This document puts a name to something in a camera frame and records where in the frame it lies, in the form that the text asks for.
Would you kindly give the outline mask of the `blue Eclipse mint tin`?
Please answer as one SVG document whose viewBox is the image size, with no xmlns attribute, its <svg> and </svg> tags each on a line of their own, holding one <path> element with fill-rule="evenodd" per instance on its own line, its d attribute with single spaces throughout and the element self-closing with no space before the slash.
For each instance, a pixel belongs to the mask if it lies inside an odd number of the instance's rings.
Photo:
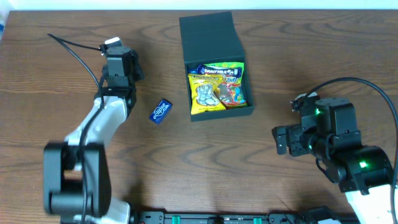
<svg viewBox="0 0 398 224">
<path fill-rule="evenodd" d="M 164 118 L 168 115 L 171 109 L 171 102 L 167 101 L 166 99 L 162 99 L 150 114 L 149 119 L 155 124 L 160 124 L 163 122 Z"/>
</svg>

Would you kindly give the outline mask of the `green Haribo gummy bag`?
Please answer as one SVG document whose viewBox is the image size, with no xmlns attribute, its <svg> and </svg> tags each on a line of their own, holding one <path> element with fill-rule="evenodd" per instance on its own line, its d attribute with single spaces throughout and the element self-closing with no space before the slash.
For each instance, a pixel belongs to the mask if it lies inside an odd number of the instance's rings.
<svg viewBox="0 0 398 224">
<path fill-rule="evenodd" d="M 218 62 L 205 65 L 230 68 L 241 67 L 244 73 L 243 62 Z M 245 107 L 248 105 L 243 93 L 241 84 L 242 78 L 243 74 L 239 78 L 223 76 L 223 81 L 216 90 L 216 96 L 227 109 Z"/>
</svg>

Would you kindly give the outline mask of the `purple Dairy Milk bar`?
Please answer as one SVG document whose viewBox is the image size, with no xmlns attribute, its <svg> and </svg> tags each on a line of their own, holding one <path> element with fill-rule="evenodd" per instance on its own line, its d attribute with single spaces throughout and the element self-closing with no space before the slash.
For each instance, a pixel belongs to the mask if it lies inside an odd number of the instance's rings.
<svg viewBox="0 0 398 224">
<path fill-rule="evenodd" d="M 243 69 L 241 67 L 217 67 L 212 65 L 199 65 L 196 69 L 196 73 L 200 75 L 204 74 L 219 74 L 226 77 L 236 77 L 239 78 L 243 74 Z"/>
</svg>

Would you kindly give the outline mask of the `yellow Hacks candy bag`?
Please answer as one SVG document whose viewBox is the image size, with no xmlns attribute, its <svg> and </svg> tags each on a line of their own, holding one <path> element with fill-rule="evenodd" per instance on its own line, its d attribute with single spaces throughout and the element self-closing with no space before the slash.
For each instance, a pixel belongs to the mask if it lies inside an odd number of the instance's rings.
<svg viewBox="0 0 398 224">
<path fill-rule="evenodd" d="M 222 75 L 189 73 L 188 80 L 192 99 L 191 115 L 226 109 L 215 95 L 215 91 L 223 81 Z"/>
</svg>

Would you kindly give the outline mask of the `dark green box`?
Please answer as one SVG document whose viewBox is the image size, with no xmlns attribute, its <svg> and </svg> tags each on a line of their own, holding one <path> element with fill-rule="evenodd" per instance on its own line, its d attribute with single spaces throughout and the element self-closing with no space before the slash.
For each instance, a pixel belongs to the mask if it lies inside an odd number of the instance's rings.
<svg viewBox="0 0 398 224">
<path fill-rule="evenodd" d="M 234 28 L 231 12 L 218 12 L 200 16 L 181 17 L 183 60 L 186 70 L 200 64 L 242 62 L 244 64 L 242 88 L 246 107 L 223 111 L 209 111 L 191 115 L 192 121 L 247 116 L 254 111 L 248 64 L 244 48 Z"/>
</svg>

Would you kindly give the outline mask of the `blue Oreo cookie pack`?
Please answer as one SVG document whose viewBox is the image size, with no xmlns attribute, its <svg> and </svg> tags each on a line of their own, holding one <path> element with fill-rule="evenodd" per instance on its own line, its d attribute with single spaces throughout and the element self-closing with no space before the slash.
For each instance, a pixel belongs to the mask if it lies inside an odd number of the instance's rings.
<svg viewBox="0 0 398 224">
<path fill-rule="evenodd" d="M 198 67 L 197 67 L 197 68 L 188 69 L 188 73 L 200 74 L 200 71 L 199 71 L 199 69 L 198 69 Z"/>
</svg>

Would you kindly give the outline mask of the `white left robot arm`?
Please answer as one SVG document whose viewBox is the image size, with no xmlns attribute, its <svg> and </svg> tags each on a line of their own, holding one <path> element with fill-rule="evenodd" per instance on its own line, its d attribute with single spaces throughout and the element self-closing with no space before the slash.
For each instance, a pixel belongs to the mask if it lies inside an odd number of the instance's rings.
<svg viewBox="0 0 398 224">
<path fill-rule="evenodd" d="M 93 107 L 62 142 L 44 147 L 44 210 L 61 223 L 129 223 L 131 206 L 111 195 L 105 149 L 135 103 L 144 74 L 129 47 L 104 44 L 102 83 Z"/>
</svg>

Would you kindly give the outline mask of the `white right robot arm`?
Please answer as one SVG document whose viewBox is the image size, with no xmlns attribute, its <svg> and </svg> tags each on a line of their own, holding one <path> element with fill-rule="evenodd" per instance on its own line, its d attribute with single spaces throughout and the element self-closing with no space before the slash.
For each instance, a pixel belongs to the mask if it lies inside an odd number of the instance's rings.
<svg viewBox="0 0 398 224">
<path fill-rule="evenodd" d="M 298 107 L 299 124 L 272 129 L 277 153 L 311 154 L 326 178 L 339 186 L 360 223 L 392 223 L 392 165 L 378 146 L 365 146 L 353 104 L 346 98 L 316 94 Z"/>
</svg>

